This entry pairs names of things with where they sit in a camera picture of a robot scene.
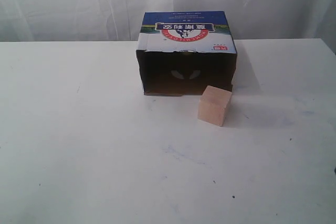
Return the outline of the pale wooden cube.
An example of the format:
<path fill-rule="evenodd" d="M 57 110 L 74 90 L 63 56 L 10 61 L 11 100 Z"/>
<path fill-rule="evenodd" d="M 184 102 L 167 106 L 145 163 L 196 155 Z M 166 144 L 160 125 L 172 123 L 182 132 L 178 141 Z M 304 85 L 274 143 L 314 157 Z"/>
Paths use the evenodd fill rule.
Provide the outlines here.
<path fill-rule="evenodd" d="M 232 92 L 214 86 L 207 86 L 199 100 L 197 118 L 223 126 L 230 106 Z"/>

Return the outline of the blue white cardboard box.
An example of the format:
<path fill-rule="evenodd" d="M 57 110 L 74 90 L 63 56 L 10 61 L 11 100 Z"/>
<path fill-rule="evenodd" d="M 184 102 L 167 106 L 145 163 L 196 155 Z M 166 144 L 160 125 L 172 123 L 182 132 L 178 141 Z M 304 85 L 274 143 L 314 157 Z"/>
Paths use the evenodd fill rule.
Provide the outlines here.
<path fill-rule="evenodd" d="M 136 58 L 145 95 L 233 89 L 237 50 L 224 11 L 146 12 Z"/>

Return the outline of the white backdrop curtain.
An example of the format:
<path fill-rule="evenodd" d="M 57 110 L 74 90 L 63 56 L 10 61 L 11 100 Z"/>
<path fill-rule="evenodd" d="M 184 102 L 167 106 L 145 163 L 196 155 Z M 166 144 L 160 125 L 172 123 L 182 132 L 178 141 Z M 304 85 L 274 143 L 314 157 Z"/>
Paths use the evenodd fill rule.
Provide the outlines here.
<path fill-rule="evenodd" d="M 1 41 L 137 40 L 145 12 L 223 10 L 236 39 L 335 43 L 335 0 L 1 0 Z"/>

